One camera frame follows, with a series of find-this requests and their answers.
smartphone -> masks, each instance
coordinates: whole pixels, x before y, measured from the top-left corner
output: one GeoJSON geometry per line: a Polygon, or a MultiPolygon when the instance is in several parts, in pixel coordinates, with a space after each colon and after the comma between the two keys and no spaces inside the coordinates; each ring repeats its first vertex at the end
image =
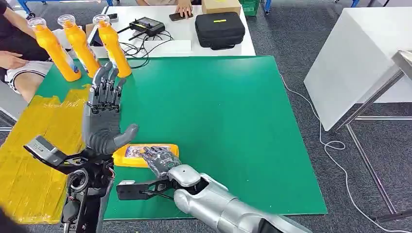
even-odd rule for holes
{"type": "Polygon", "coordinates": [[[117,18],[117,14],[108,14],[110,22],[117,22],[119,18],[117,18]]]}
{"type": "Polygon", "coordinates": [[[178,13],[174,13],[174,14],[169,15],[169,17],[172,21],[178,21],[178,20],[184,19],[185,14],[183,14],[183,17],[181,17],[180,13],[178,12],[178,13]]]}

white shorts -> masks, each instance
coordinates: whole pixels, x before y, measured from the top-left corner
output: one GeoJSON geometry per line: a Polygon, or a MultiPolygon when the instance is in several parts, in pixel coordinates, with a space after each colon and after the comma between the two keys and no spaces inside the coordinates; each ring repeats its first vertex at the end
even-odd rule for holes
{"type": "Polygon", "coordinates": [[[20,92],[17,91],[16,86],[14,84],[16,77],[18,75],[24,73],[33,73],[38,74],[44,78],[47,72],[52,67],[52,65],[53,62],[29,61],[23,67],[7,70],[7,74],[4,80],[7,82],[7,84],[9,84],[10,88],[12,88],[16,93],[20,94],[20,92]]]}
{"type": "MultiPolygon", "coordinates": [[[[66,38],[66,35],[62,29],[57,29],[53,31],[54,35],[56,35],[59,43],[62,45],[63,48],[70,50],[71,45],[66,38]]],[[[52,67],[53,62],[41,62],[41,61],[29,61],[25,66],[17,68],[17,69],[9,69],[7,70],[7,74],[4,77],[4,81],[9,84],[9,86],[18,94],[15,86],[15,78],[19,74],[23,73],[34,73],[38,74],[42,77],[45,77],[47,72],[49,72],[50,68],[52,67]]]]}

green basket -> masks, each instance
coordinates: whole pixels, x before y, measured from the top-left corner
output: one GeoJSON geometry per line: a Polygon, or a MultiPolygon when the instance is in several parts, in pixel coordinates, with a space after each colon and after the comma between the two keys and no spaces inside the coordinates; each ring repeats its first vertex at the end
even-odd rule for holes
{"type": "Polygon", "coordinates": [[[258,12],[259,0],[240,0],[245,16],[256,16],[258,12]]]}

clear bottle cap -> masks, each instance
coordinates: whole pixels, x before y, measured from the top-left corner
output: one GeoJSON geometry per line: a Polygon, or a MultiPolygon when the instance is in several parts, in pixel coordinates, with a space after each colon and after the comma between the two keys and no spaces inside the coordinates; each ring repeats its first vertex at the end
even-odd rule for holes
{"type": "Polygon", "coordinates": [[[100,14],[93,17],[93,23],[97,25],[97,27],[107,27],[110,25],[110,19],[109,16],[100,14]]]}
{"type": "Polygon", "coordinates": [[[46,21],[43,18],[32,18],[27,22],[27,24],[34,31],[41,31],[46,28],[46,21]]]}
{"type": "Polygon", "coordinates": [[[76,25],[76,19],[72,15],[62,15],[57,19],[57,23],[63,28],[70,28],[76,25]]]}

green mat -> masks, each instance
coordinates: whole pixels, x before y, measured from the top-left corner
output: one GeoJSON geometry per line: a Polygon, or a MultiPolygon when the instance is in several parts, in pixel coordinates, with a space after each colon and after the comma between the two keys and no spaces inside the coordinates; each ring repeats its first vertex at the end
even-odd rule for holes
{"type": "MultiPolygon", "coordinates": [[[[37,93],[62,100],[89,82],[83,72],[68,83],[52,67],[37,93]]],[[[274,214],[327,213],[273,57],[151,58],[127,77],[121,107],[121,130],[140,126],[133,143],[177,144],[183,163],[242,201],[274,214]]],[[[115,171],[115,185],[155,179],[147,168],[115,171]]],[[[113,187],[104,217],[189,216],[162,197],[119,201],[113,187]]]]}

